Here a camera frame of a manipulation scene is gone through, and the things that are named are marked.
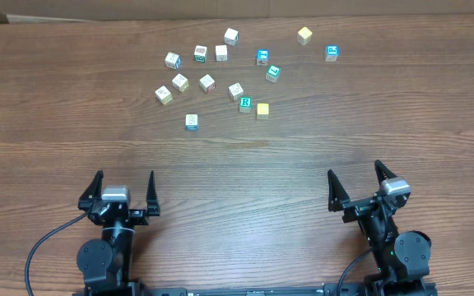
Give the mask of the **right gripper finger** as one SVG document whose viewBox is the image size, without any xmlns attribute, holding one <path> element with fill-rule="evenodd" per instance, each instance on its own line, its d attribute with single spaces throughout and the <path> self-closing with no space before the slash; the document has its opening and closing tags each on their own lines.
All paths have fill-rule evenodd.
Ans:
<svg viewBox="0 0 474 296">
<path fill-rule="evenodd" d="M 381 160 L 375 160 L 374 168 L 379 184 L 390 178 L 397 177 L 397 175 L 393 173 Z"/>
<path fill-rule="evenodd" d="M 328 170 L 328 210 L 337 212 L 343 210 L 343 205 L 351 201 L 337 175 Z"/>
</svg>

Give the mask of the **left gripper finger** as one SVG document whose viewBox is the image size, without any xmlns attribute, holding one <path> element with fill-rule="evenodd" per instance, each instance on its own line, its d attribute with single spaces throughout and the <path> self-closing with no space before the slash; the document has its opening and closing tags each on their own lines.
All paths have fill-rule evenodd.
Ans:
<svg viewBox="0 0 474 296">
<path fill-rule="evenodd" d="M 155 176 L 151 171 L 146 191 L 146 216 L 159 216 L 160 206 L 156 193 Z"/>
<path fill-rule="evenodd" d="M 91 184 L 78 199 L 78 209 L 88 211 L 101 198 L 101 188 L 104 173 L 102 170 L 96 172 Z"/>
</svg>

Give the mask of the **wooden block blue front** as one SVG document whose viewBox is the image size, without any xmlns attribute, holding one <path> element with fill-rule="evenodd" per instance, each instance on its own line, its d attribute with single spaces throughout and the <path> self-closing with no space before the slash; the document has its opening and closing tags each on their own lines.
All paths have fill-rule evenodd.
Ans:
<svg viewBox="0 0 474 296">
<path fill-rule="evenodd" d="M 185 117 L 185 127 L 189 131 L 198 130 L 199 119 L 197 114 L 187 114 Z"/>
</svg>

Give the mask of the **green R block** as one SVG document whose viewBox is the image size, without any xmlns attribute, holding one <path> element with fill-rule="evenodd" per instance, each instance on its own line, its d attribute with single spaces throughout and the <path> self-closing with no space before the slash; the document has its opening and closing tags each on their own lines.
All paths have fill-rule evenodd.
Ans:
<svg viewBox="0 0 474 296">
<path fill-rule="evenodd" d="M 250 113 L 253 107 L 253 99 L 242 96 L 239 102 L 239 111 L 241 113 Z"/>
</svg>

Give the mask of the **wooden block red edge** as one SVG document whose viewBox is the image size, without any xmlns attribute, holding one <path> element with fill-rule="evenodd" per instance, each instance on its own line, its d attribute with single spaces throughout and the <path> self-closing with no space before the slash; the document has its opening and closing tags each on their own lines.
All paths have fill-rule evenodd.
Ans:
<svg viewBox="0 0 474 296">
<path fill-rule="evenodd" d="M 232 100 L 240 99 L 244 95 L 244 89 L 239 82 L 228 87 L 229 96 Z"/>
</svg>

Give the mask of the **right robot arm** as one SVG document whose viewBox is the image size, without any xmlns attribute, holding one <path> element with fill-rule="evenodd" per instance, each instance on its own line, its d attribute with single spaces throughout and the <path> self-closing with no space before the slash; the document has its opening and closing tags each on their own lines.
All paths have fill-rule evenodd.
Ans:
<svg viewBox="0 0 474 296">
<path fill-rule="evenodd" d="M 337 284 L 325 285 L 324 291 L 336 296 L 436 295 L 436 284 L 424 281 L 430 273 L 430 238 L 421 231 L 399 233 L 393 220 L 397 210 L 406 205 L 411 187 L 380 160 L 375 160 L 374 169 L 378 191 L 357 201 L 350 199 L 338 176 L 328 170 L 328 210 L 341 211 L 344 223 L 357 222 L 369 249 L 347 266 Z M 378 272 L 361 283 L 346 284 L 351 269 L 369 254 L 374 256 Z"/>
</svg>

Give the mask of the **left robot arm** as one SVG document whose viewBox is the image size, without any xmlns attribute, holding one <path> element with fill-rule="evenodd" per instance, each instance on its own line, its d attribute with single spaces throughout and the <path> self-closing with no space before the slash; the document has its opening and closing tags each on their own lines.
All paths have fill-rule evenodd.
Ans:
<svg viewBox="0 0 474 296">
<path fill-rule="evenodd" d="M 102 187 L 100 170 L 78 200 L 78 209 L 102 228 L 101 237 L 85 242 L 77 253 L 77 266 L 84 279 L 84 295 L 148 295 L 149 289 L 131 277 L 135 227 L 149 224 L 160 214 L 155 178 L 151 174 L 146 207 L 132 209 L 126 186 Z"/>
</svg>

